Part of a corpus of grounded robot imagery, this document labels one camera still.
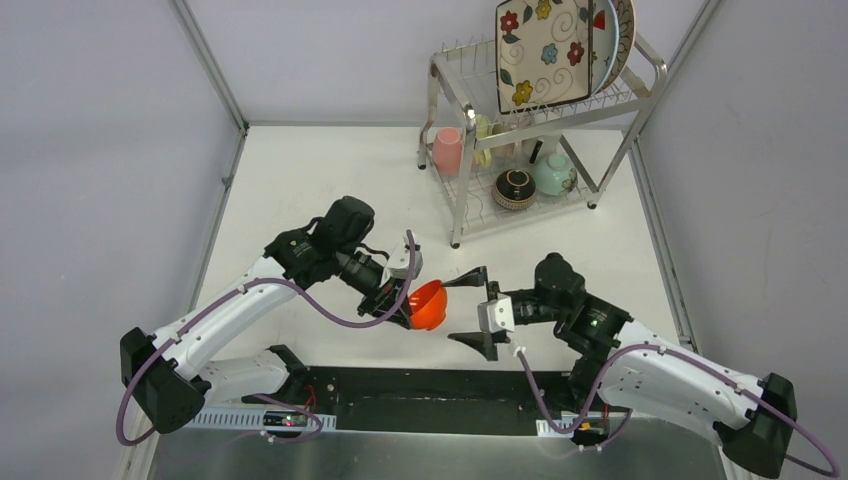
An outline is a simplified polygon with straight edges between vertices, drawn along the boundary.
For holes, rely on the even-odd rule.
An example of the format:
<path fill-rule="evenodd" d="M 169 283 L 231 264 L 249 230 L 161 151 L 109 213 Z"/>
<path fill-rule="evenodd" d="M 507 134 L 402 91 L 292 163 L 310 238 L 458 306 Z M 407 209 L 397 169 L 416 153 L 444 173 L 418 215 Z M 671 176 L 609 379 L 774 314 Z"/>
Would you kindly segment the watermelon pattern round plate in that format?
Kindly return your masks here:
<path fill-rule="evenodd" d="M 612 71 L 618 49 L 619 24 L 614 2 L 592 1 L 589 22 L 592 30 L 592 94 L 596 94 L 602 90 Z"/>

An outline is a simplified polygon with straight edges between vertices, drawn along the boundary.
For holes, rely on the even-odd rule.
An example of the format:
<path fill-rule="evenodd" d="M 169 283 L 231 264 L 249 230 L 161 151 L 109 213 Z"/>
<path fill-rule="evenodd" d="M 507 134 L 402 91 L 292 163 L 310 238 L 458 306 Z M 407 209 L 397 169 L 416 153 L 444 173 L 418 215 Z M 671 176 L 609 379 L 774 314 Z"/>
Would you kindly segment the pink cup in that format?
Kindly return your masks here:
<path fill-rule="evenodd" d="M 437 171 L 444 175 L 457 175 L 463 151 L 463 134 L 456 128 L 440 129 L 433 141 L 432 156 Z"/>

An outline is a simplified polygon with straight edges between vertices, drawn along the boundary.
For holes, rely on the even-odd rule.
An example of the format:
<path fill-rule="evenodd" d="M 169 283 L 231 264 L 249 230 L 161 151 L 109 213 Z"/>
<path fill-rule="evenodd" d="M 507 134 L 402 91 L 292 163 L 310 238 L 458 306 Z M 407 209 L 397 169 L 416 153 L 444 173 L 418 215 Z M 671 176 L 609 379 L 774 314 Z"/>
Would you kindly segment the orange plastic bowl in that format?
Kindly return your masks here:
<path fill-rule="evenodd" d="M 446 318 L 448 294 L 441 280 L 432 280 L 411 293 L 408 303 L 411 329 L 432 331 Z"/>

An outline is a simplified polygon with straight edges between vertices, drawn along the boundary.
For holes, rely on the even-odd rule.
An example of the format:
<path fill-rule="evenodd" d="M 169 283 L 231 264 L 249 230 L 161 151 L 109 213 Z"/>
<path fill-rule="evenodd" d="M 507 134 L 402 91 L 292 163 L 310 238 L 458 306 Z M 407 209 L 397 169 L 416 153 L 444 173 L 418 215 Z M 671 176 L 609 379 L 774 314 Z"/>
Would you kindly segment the pale yellow mug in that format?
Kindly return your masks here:
<path fill-rule="evenodd" d="M 477 114 L 475 117 L 476 132 L 475 140 L 482 141 L 492 134 L 492 122 L 485 114 Z M 492 165 L 492 153 L 490 149 L 476 149 L 473 153 L 473 159 L 477 166 L 481 168 L 490 168 Z"/>

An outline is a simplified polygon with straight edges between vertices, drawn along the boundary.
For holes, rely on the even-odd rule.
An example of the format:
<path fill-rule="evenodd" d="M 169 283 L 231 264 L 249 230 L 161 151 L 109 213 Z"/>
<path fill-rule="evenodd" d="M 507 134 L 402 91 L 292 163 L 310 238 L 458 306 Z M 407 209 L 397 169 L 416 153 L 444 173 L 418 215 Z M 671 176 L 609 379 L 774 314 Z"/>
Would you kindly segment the mint green bowl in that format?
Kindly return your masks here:
<path fill-rule="evenodd" d="M 531 175 L 537 190 L 548 196 L 565 196 L 578 185 L 577 169 L 563 153 L 537 158 L 531 168 Z"/>

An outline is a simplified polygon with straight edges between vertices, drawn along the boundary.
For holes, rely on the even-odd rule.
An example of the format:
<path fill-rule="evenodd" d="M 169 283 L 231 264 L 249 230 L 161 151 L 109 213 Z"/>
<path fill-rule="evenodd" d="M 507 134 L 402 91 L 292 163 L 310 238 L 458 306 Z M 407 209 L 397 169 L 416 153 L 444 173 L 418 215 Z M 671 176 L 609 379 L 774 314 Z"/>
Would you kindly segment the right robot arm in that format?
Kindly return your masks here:
<path fill-rule="evenodd" d="M 498 358 L 516 327 L 550 322 L 555 338 L 579 353 L 564 392 L 580 416 L 599 403 L 641 412 L 698 434 L 739 467 L 780 476 L 797 418 L 794 386 L 776 373 L 756 377 L 710 361 L 650 330 L 627 311 L 589 293 L 561 254 L 535 267 L 529 289 L 502 291 L 484 266 L 447 282 L 483 287 L 479 329 L 453 340 Z"/>

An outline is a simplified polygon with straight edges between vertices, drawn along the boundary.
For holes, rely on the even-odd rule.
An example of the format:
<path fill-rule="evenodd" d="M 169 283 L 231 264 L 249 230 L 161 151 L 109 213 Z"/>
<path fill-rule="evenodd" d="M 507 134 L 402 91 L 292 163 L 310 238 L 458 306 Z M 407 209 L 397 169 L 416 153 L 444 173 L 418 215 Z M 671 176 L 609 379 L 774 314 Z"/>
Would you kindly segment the square floral plate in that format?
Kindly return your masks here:
<path fill-rule="evenodd" d="M 495 10 L 498 110 L 571 104 L 593 90 L 588 1 L 511 0 Z"/>

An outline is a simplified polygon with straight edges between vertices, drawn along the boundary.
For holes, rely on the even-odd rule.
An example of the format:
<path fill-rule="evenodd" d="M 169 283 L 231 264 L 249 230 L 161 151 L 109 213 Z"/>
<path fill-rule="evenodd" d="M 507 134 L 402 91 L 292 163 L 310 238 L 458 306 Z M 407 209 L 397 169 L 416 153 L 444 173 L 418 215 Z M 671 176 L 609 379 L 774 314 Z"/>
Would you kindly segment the white ribbed mug black handle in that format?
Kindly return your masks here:
<path fill-rule="evenodd" d="M 527 139 L 523 142 L 522 148 L 527 161 L 530 165 L 535 165 L 544 155 L 545 139 L 537 137 Z"/>

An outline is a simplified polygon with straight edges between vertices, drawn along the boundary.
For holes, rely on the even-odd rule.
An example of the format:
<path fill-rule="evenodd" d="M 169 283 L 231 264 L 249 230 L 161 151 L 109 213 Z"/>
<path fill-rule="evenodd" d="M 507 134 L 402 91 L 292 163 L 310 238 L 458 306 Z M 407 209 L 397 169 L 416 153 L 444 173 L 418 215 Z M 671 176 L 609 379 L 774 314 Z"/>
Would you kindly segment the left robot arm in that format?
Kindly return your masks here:
<path fill-rule="evenodd" d="M 309 369 L 285 345 L 249 357 L 216 357 L 258 319 L 296 298 L 346 328 L 385 322 L 411 328 L 408 291 L 423 265 L 421 248 L 412 231 L 390 252 L 368 247 L 374 220 L 368 204 L 344 196 L 307 225 L 278 234 L 244 273 L 195 310 L 152 333 L 134 328 L 124 334 L 119 442 L 134 443 L 124 431 L 131 403 L 153 431 L 165 434 L 207 405 L 247 397 L 286 405 L 305 399 Z"/>

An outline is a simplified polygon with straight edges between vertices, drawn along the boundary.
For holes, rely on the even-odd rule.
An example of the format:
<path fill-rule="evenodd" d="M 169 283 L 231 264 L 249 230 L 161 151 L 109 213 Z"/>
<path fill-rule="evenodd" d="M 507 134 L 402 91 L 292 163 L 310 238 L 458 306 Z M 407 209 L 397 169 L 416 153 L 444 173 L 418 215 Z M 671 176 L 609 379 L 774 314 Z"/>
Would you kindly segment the brown rim petal pattern plate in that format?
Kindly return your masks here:
<path fill-rule="evenodd" d="M 614 0 L 613 6 L 617 15 L 619 40 L 612 69 L 601 87 L 602 90 L 611 86 L 619 78 L 624 68 L 627 66 L 627 62 L 635 43 L 636 15 L 633 1 Z"/>

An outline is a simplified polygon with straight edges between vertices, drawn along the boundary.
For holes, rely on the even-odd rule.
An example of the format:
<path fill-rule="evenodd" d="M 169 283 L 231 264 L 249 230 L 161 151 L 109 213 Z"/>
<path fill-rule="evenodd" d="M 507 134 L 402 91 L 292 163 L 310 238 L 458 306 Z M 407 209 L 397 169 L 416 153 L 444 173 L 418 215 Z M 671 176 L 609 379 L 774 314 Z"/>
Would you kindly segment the dark patterned cream bowl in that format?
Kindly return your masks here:
<path fill-rule="evenodd" d="M 536 200 L 537 187 L 531 174 L 525 169 L 509 169 L 497 176 L 491 195 L 494 202 L 509 211 L 522 211 Z"/>

